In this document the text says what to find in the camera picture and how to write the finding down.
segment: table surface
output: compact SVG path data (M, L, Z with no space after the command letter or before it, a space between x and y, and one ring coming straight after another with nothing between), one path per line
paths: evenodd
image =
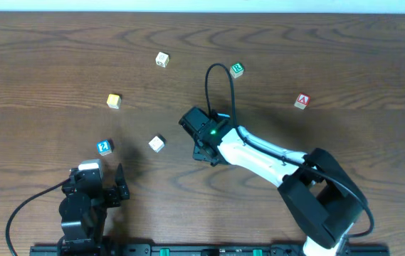
M166 68L158 52L170 55ZM0 255L14 208L101 158L122 163L131 199L109 210L119 242L303 242L276 188L248 170L191 158L177 124L205 109L212 63L241 62L238 120L285 148L328 150L369 200L377 242L405 255L405 16L328 14L0 13ZM230 112L223 70L212 105ZM299 92L311 96L294 107ZM106 105L122 95L119 110ZM149 140L167 140L156 154ZM96 143L115 150L100 156ZM60 190L24 207L12 241L20 255L63 235ZM368 225L365 214L354 231Z

